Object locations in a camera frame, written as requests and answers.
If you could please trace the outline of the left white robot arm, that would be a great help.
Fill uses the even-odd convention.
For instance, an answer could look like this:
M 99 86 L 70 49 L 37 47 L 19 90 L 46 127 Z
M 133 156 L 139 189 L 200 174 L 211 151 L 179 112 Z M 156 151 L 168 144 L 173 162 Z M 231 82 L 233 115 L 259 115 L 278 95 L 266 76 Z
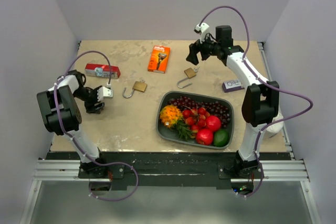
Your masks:
M 82 116 L 75 98 L 84 102 L 88 114 L 99 114 L 104 108 L 104 87 L 86 87 L 86 76 L 72 70 L 61 76 L 52 88 L 37 94 L 37 101 L 48 132 L 66 138 L 80 157 L 80 170 L 87 175 L 103 178 L 108 174 L 99 148 L 82 129 Z

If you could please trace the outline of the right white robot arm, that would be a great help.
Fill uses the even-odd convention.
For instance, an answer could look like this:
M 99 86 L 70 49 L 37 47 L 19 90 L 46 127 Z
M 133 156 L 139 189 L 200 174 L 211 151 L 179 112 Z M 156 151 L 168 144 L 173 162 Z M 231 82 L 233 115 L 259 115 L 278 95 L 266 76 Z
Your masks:
M 239 178 L 246 178 L 261 167 L 258 163 L 260 145 L 267 127 L 279 112 L 279 84 L 261 75 L 246 58 L 247 51 L 234 45 L 230 26 L 217 26 L 215 38 L 206 23 L 196 25 L 194 31 L 200 38 L 189 45 L 186 60 L 197 65 L 198 55 L 202 60 L 215 56 L 236 75 L 245 89 L 242 105 L 245 133 L 231 171 Z

